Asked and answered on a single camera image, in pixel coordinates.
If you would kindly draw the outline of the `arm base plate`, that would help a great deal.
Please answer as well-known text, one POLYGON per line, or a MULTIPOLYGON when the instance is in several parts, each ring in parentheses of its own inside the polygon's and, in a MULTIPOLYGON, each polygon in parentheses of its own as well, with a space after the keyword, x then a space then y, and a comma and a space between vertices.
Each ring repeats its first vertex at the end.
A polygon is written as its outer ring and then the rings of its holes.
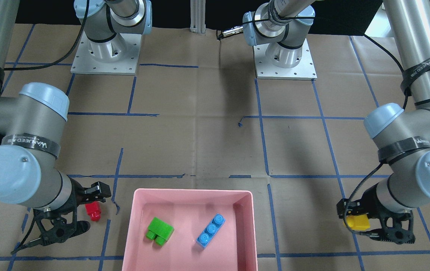
POLYGON ((278 43, 253 46, 258 79, 315 80, 318 75, 308 41, 291 50, 278 43))
POLYGON ((118 33, 111 41, 95 43, 84 33, 70 71, 85 75, 136 75, 142 37, 118 33))

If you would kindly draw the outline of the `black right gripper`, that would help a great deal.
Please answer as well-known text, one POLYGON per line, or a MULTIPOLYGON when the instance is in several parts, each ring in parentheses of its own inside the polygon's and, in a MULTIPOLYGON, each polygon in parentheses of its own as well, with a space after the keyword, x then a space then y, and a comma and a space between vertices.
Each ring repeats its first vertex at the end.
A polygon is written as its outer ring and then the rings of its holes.
POLYGON ((72 192, 67 202, 60 208, 44 212, 34 210, 34 222, 40 230, 40 236, 32 241, 34 246, 47 246, 62 243, 67 239, 86 233, 90 223, 85 220, 77 221, 77 209, 81 204, 105 202, 112 196, 111 188, 103 182, 95 182, 91 187, 82 187, 76 180, 70 179, 72 192))

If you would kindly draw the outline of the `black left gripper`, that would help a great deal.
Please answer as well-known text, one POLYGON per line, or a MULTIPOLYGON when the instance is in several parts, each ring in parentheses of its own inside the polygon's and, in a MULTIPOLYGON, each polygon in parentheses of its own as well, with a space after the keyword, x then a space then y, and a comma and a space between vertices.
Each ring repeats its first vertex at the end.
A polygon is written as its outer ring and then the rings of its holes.
POLYGON ((414 244, 413 234, 414 216, 409 213, 395 213, 384 207, 376 196, 376 185, 367 189, 362 198, 351 202, 349 199, 341 199, 337 203, 337 216, 358 216, 366 214, 369 219, 378 219, 381 228, 361 231, 364 235, 375 241, 394 242, 395 244, 414 244))

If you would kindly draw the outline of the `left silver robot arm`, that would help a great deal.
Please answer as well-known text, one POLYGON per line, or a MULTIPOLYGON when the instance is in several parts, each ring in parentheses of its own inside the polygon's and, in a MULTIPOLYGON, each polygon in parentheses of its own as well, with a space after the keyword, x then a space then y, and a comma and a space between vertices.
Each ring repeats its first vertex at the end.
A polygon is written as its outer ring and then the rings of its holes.
POLYGON ((372 111, 364 125, 378 147, 379 165, 393 171, 370 187, 337 203, 337 214, 353 234, 398 245, 415 242, 413 209, 430 203, 430 1, 384 0, 401 63, 406 97, 415 110, 396 103, 372 111))

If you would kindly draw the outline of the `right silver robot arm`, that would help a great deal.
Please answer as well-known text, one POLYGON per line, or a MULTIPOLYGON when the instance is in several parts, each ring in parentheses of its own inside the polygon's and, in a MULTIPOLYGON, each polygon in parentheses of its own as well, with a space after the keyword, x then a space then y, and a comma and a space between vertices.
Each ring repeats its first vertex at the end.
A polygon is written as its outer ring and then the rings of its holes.
MULTIPOLYGON (((82 187, 55 168, 69 111, 60 89, 40 82, 22 87, 16 98, 3 97, 5 60, 18 0, 0 0, 0 202, 33 209, 31 225, 39 238, 22 240, 19 251, 62 243, 90 228, 77 220, 79 205, 105 202, 110 187, 102 182, 82 187)), ((68 54, 74 74, 134 75, 141 37, 152 27, 149 0, 76 0, 81 29, 68 54)))

